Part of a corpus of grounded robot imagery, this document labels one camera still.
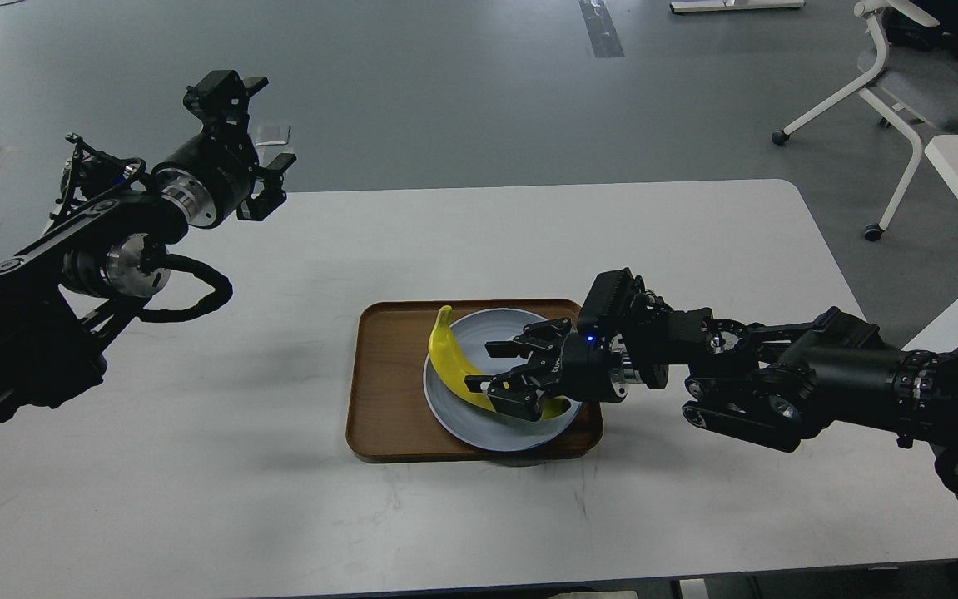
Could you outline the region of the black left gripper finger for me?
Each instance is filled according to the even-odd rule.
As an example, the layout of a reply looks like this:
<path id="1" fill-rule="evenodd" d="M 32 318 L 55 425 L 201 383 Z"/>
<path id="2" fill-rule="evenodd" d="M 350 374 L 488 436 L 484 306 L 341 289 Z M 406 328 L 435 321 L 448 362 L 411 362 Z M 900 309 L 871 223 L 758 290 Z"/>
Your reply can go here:
<path id="1" fill-rule="evenodd" d="M 263 221 L 285 204 L 287 193 L 282 189 L 285 172 L 295 161 L 295 153 L 278 153 L 268 166 L 254 168 L 255 183 L 261 189 L 246 195 L 236 206 L 236 218 L 239 221 Z"/>
<path id="2" fill-rule="evenodd" d="M 186 144 L 200 140 L 231 139 L 253 145 L 249 133 L 250 99 L 269 84 L 266 77 L 242 78 L 236 71 L 211 71 L 189 85 L 183 106 L 201 122 L 201 132 Z"/>

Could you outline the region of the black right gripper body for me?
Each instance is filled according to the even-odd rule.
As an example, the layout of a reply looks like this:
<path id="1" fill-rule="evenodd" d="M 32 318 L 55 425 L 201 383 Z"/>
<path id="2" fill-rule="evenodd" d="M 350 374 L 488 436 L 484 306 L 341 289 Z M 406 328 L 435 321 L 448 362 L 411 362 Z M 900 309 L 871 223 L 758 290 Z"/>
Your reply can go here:
<path id="1" fill-rule="evenodd" d="M 542 379 L 542 390 L 580 403 L 619 403 L 642 382 L 620 334 L 611 338 L 571 331 Z"/>

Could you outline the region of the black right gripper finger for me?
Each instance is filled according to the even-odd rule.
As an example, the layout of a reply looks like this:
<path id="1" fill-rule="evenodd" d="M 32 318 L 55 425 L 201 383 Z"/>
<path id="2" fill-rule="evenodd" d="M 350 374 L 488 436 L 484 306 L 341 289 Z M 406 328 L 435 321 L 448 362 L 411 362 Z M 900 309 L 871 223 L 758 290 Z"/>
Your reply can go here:
<path id="1" fill-rule="evenodd" d="M 464 399 L 486 412 L 529 422 L 554 418 L 554 399 L 544 397 L 522 375 L 468 374 L 464 376 L 464 386 Z"/>
<path id="2" fill-rule="evenodd" d="M 516 365 L 562 367 L 563 344 L 573 331 L 569 318 L 548 319 L 525 325 L 509 339 L 486 342 L 484 349 L 490 358 L 515 360 Z"/>

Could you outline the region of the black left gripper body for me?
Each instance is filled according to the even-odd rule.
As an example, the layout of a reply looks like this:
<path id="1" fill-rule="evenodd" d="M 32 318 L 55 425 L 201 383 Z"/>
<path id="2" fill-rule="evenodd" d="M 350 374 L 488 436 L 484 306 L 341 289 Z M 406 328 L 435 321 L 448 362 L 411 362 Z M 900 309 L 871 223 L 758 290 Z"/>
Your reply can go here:
<path id="1" fill-rule="evenodd" d="M 154 167 L 154 179 L 190 226 L 223 223 L 255 189 L 258 155 L 246 133 L 200 133 Z"/>

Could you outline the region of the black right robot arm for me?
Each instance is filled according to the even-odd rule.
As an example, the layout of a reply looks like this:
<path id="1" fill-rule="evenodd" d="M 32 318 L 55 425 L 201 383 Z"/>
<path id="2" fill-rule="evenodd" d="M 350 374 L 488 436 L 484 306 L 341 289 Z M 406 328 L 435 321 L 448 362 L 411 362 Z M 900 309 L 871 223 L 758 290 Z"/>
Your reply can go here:
<path id="1" fill-rule="evenodd" d="M 791 452 L 836 421 L 942 447 L 935 470 L 958 494 L 958 346 L 900 350 L 875 324 L 835 307 L 802 324 L 765 326 L 675 310 L 629 269 L 596 277 L 575 323 L 554 319 L 491 341 L 508 372 L 466 375 L 495 412 L 535 421 L 544 399 L 611 403 L 628 384 L 668 386 L 688 367 L 687 421 L 704 431 Z"/>

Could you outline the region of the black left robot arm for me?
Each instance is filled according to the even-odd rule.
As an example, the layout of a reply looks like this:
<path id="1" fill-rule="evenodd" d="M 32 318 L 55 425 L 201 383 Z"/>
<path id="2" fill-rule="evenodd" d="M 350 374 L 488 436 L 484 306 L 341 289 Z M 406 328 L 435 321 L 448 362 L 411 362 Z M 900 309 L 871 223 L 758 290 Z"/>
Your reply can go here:
<path id="1" fill-rule="evenodd" d="M 249 133 L 251 98 L 266 84 L 211 71 L 188 87 L 183 106 L 201 131 L 154 167 L 69 134 L 45 230 L 0 261 L 0 423 L 101 384 L 103 352 L 134 319 L 192 321 L 231 299 L 224 274 L 169 246 L 190 228 L 262 221 L 284 204 L 295 155 L 263 166 Z"/>

